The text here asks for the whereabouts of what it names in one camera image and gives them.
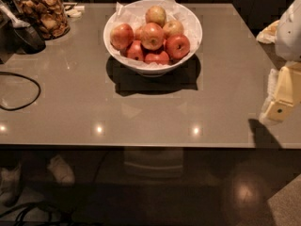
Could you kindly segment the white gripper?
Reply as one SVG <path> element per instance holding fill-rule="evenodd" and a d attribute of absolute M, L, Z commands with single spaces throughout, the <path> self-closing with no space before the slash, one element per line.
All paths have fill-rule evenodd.
<path fill-rule="evenodd" d="M 294 0 L 282 14 L 275 38 L 276 54 L 289 61 L 279 71 L 268 75 L 267 97 L 259 120 L 276 125 L 301 104 L 301 0 Z"/>

